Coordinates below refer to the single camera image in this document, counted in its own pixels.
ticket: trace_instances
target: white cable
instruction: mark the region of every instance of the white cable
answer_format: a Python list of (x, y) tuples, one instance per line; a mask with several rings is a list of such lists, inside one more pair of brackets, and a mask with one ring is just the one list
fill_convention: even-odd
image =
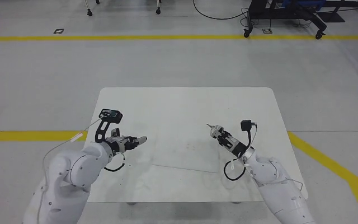
[(255, 137), (256, 137), (256, 133), (257, 133), (257, 125), (255, 126), (256, 130), (255, 130), (255, 134), (253, 135), (253, 138), (252, 138), (252, 141), (251, 141), (251, 144), (248, 146), (248, 149), (251, 147), (253, 141), (255, 141)]
[[(75, 136), (79, 135), (79, 134), (82, 134), (83, 132), (85, 132), (88, 128), (90, 128), (92, 125), (96, 124), (99, 120), (101, 120), (102, 117), (98, 118), (95, 122), (93, 122), (92, 124), (90, 124), (87, 128), (85, 128), (84, 130), (80, 131), (78, 134), (76, 134)], [(45, 168), (45, 159), (46, 159), (46, 156), (52, 152), (53, 150), (55, 150), (56, 148), (62, 146), (63, 144), (66, 144), (67, 142), (70, 142), (72, 140), (72, 138), (70, 138), (69, 140), (65, 141), (65, 142), (62, 142), (61, 144), (53, 147), (52, 149), (50, 149), (46, 154), (45, 156), (43, 157), (43, 172), (45, 174), (45, 189), (43, 189), (43, 192), (42, 192), (42, 195), (41, 195), (41, 201), (40, 201), (40, 205), (39, 205), (39, 210), (37, 211), (37, 224), (40, 223), (40, 210), (41, 210), (41, 206), (42, 206), (42, 203), (43, 203), (43, 196), (45, 194), (45, 192), (47, 191), (48, 189), (48, 177), (47, 177), (47, 173), (46, 173), (46, 168)]]

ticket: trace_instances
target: black cable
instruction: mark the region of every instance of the black cable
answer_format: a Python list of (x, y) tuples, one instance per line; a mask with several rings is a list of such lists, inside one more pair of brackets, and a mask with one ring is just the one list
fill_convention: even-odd
[(245, 171), (246, 171), (246, 167), (244, 167), (244, 170), (242, 171), (242, 173), (241, 173), (237, 178), (231, 179), (231, 178), (226, 174), (226, 167), (229, 165), (229, 163), (231, 163), (231, 160), (228, 161), (228, 162), (225, 164), (225, 166), (224, 166), (224, 174), (225, 174), (226, 178), (227, 178), (228, 180), (231, 180), (231, 181), (236, 181), (236, 180), (240, 179), (240, 178), (244, 175), (244, 173), (245, 173)]
[(122, 163), (122, 165), (120, 166), (120, 167), (118, 167), (117, 169), (115, 169), (115, 170), (111, 170), (111, 169), (108, 169), (108, 168), (104, 168), (105, 170), (107, 170), (107, 171), (109, 171), (109, 172), (117, 172), (118, 170), (120, 170), (120, 169), (122, 169), (123, 168), (123, 166), (124, 166), (124, 161), (125, 161), (125, 158), (123, 158), (123, 163)]
[(212, 18), (213, 20), (231, 20), (231, 19), (233, 19), (233, 18), (237, 18), (237, 17), (239, 17), (239, 16), (242, 16), (243, 14), (246, 13), (246, 12), (244, 12), (244, 13), (238, 14), (237, 16), (228, 17), (228, 18), (215, 18), (215, 17), (207, 16), (207, 15), (203, 14), (202, 12), (200, 12), (200, 11), (196, 8), (195, 0), (192, 0), (192, 3), (193, 3), (193, 5), (194, 5), (195, 10), (196, 10), (198, 13), (200, 13), (202, 16), (205, 16), (206, 18)]

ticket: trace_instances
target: wheel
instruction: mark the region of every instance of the wheel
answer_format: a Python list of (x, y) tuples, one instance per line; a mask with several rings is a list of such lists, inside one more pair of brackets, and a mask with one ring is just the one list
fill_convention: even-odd
[(322, 38), (322, 36), (323, 35), (325, 35), (323, 32), (321, 32), (321, 31), (317, 31), (317, 34), (315, 35), (315, 38), (317, 39), (317, 40), (319, 40), (319, 39), (321, 39)]

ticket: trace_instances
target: tabletop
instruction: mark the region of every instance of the tabletop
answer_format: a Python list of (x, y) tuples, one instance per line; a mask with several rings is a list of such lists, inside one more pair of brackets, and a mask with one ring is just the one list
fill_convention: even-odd
[[(227, 180), (225, 163), (234, 156), (209, 135), (221, 125), (244, 144), (240, 121), (258, 123), (252, 146), (261, 156), (275, 157), (291, 178), (303, 183), (274, 93), (270, 88), (103, 88), (92, 122), (100, 111), (123, 113), (124, 136), (147, 136), (143, 145), (125, 152), (125, 166), (117, 172), (101, 171), (91, 187), (89, 202), (247, 202), (262, 198), (248, 174)], [(90, 127), (85, 144), (94, 142), (97, 124)], [(108, 168), (122, 164), (120, 155)], [(242, 172), (234, 162), (231, 178)], [(305, 185), (302, 188), (308, 197)]]

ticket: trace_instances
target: robotic hand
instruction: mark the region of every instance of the robotic hand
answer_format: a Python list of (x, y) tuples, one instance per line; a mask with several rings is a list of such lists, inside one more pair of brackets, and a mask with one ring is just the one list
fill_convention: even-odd
[(110, 123), (119, 123), (122, 114), (103, 109), (96, 132), (96, 143), (81, 151), (61, 151), (50, 163), (48, 178), (40, 183), (28, 206), (23, 224), (76, 224), (90, 196), (91, 185), (102, 169), (117, 154), (132, 150), (146, 142), (146, 137), (120, 136), (119, 128), (105, 138)]
[(247, 131), (249, 144), (245, 146), (219, 125), (208, 125), (210, 136), (234, 154), (248, 169), (257, 184), (263, 200), (282, 224), (315, 224), (300, 189), (285, 168), (274, 158), (260, 157), (251, 147), (251, 127), (257, 123), (241, 122), (241, 130)]

